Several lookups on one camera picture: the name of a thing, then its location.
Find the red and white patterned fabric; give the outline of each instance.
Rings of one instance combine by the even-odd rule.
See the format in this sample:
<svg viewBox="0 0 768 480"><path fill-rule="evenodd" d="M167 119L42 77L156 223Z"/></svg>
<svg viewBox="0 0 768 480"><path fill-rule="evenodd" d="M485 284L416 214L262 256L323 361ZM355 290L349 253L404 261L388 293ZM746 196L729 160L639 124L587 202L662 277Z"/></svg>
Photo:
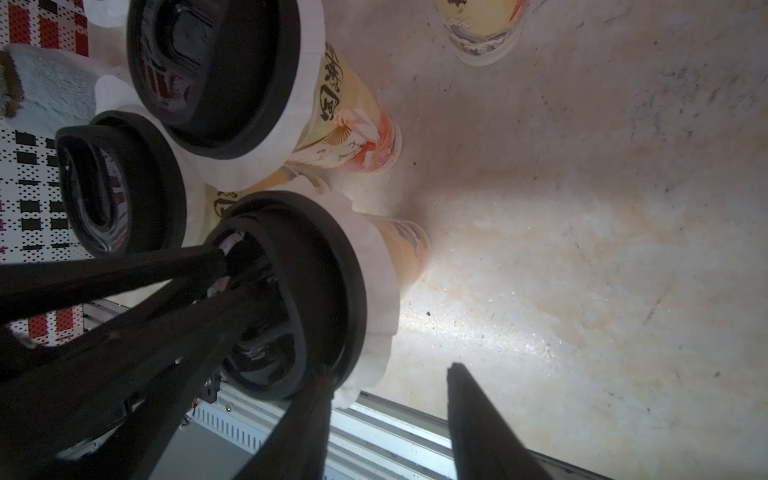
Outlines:
<svg viewBox="0 0 768 480"><path fill-rule="evenodd" d="M88 56L82 0L0 0L0 45L8 43ZM0 263L86 258L61 210L53 140L15 131L4 121L0 129ZM42 345L59 345L82 335L83 308L19 320L9 328Z"/></svg>

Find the stained surface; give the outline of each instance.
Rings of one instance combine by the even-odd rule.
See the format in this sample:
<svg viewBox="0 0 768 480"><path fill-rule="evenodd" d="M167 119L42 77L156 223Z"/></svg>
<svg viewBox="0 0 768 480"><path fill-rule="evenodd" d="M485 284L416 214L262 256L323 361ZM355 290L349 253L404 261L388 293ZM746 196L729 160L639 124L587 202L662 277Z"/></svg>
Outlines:
<svg viewBox="0 0 768 480"><path fill-rule="evenodd" d="M434 243L373 393L445 417L462 361L546 455L767 476L768 6L533 0L473 68L431 0L324 3L405 138L331 186Z"/></svg>

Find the gray towel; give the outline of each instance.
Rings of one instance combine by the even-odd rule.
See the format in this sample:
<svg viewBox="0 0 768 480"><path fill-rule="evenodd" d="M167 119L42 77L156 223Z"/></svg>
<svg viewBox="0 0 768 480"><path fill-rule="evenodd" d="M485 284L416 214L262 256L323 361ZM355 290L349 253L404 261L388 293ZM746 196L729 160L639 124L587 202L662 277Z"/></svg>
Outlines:
<svg viewBox="0 0 768 480"><path fill-rule="evenodd" d="M24 91L22 107L13 118L6 119L13 128L53 138L59 128L91 121L96 112L96 74L83 69L63 51L18 44L8 45L5 50Z"/></svg>

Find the black lid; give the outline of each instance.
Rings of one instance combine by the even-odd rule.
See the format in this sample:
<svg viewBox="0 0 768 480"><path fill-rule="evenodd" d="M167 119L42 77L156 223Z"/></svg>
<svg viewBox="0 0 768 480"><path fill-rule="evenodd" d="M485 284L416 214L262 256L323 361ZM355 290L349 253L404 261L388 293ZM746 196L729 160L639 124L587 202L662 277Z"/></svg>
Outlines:
<svg viewBox="0 0 768 480"><path fill-rule="evenodd" d="M286 399L327 368L341 386L368 313L357 255L331 214L293 192L258 192L227 210L207 242L229 245L228 289L262 286L263 311L222 365L227 381L258 399Z"/></svg>
<svg viewBox="0 0 768 480"><path fill-rule="evenodd" d="M300 37L296 0L133 0L128 63L144 106L179 145L231 159L283 113Z"/></svg>
<svg viewBox="0 0 768 480"><path fill-rule="evenodd" d="M61 196L95 257L180 247L187 199L176 157L146 118L121 111L56 132Z"/></svg>

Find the cup bottom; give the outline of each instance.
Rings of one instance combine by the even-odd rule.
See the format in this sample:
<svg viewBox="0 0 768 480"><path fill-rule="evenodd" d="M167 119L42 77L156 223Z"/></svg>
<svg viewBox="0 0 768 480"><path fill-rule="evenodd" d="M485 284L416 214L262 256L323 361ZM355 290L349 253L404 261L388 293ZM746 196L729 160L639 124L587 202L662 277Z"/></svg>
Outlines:
<svg viewBox="0 0 768 480"><path fill-rule="evenodd" d="M410 220L362 214L376 227L384 240L389 259L404 294L421 277L429 265L432 242L417 223Z"/></svg>
<svg viewBox="0 0 768 480"><path fill-rule="evenodd" d="M467 65L471 65L472 67L485 67L494 64L504 58L504 56L507 55L507 53L509 53L518 43L518 39L520 38L522 32L523 22L521 22L521 24L517 27L517 30L504 41L501 47L496 48L491 53L485 55L470 55L453 45L453 42L451 42L451 46L453 47L453 51L458 59Z"/></svg>
<svg viewBox="0 0 768 480"><path fill-rule="evenodd" d="M400 130L400 124L393 120L391 117L389 120L392 122L392 126L395 130L395 140L392 142L392 158L384 164L383 167L371 172L372 174L383 174L388 172L395 166L398 160L400 160L400 154L402 153L402 131Z"/></svg>

